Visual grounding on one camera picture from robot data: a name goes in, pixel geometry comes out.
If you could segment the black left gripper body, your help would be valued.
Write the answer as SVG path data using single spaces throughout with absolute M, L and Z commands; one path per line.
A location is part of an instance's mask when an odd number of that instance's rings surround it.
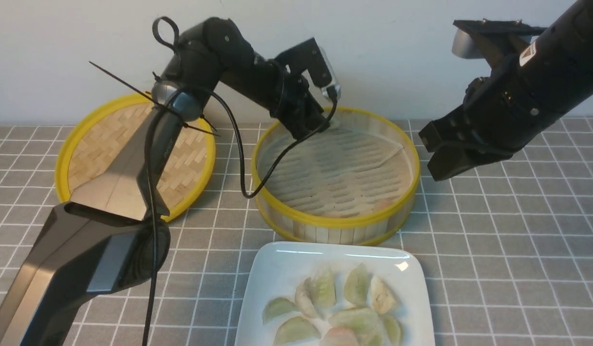
M 275 90 L 270 116 L 278 120 L 294 140 L 329 128 L 323 108 L 305 88 L 303 79 L 284 79 L 278 82 Z

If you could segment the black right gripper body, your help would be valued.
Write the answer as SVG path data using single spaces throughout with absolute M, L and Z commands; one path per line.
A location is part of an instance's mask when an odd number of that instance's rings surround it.
M 419 137 L 432 154 L 435 181 L 510 159 L 542 131 L 541 102 L 534 85 L 542 76 L 514 68 L 468 86 L 463 103 L 430 121 Z

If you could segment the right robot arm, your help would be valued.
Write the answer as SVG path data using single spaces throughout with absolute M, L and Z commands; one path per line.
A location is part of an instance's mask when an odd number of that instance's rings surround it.
M 521 20 L 453 24 L 454 55 L 484 59 L 491 73 L 419 132 L 436 181 L 509 160 L 593 96 L 593 0 L 574 2 L 547 28 Z

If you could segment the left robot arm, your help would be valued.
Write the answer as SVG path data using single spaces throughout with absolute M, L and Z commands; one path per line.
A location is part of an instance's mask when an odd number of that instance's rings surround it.
M 211 97 L 222 101 L 218 83 L 270 111 L 296 144 L 329 125 L 303 76 L 337 102 L 338 84 L 314 38 L 267 60 L 230 19 L 211 17 L 180 32 L 160 17 L 152 33 L 173 56 L 151 92 L 141 92 L 151 112 L 103 173 L 52 208 L 2 301 L 0 346 L 61 346 L 87 301 L 145 281 L 151 316 L 170 245 L 157 185 L 182 129 L 201 118 Z

